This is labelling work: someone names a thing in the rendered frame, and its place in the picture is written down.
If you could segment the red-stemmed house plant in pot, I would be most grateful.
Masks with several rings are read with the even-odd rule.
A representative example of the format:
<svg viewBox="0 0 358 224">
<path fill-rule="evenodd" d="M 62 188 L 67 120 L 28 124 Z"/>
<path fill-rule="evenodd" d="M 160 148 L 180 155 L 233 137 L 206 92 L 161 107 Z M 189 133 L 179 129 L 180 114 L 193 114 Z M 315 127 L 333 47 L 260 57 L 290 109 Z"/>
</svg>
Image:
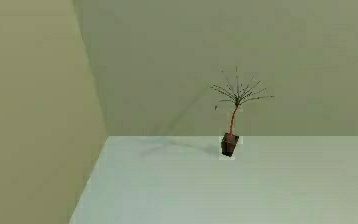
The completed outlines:
<svg viewBox="0 0 358 224">
<path fill-rule="evenodd" d="M 254 76 L 252 76 L 246 84 L 241 83 L 239 81 L 238 66 L 235 66 L 235 84 L 230 82 L 224 71 L 221 71 L 221 73 L 225 77 L 226 88 L 220 85 L 212 85 L 211 89 L 225 96 L 225 99 L 219 100 L 215 104 L 215 110 L 218 109 L 220 103 L 228 102 L 233 104 L 233 111 L 228 122 L 228 131 L 222 136 L 220 142 L 221 154 L 226 157 L 232 157 L 240 140 L 240 137 L 234 134 L 234 124 L 237 111 L 247 102 L 274 98 L 274 95 L 259 96 L 259 93 L 266 91 L 267 88 L 264 87 L 256 91 L 255 88 L 261 83 L 261 81 L 257 81 L 254 85 L 252 85 L 251 82 L 254 79 Z"/>
</svg>

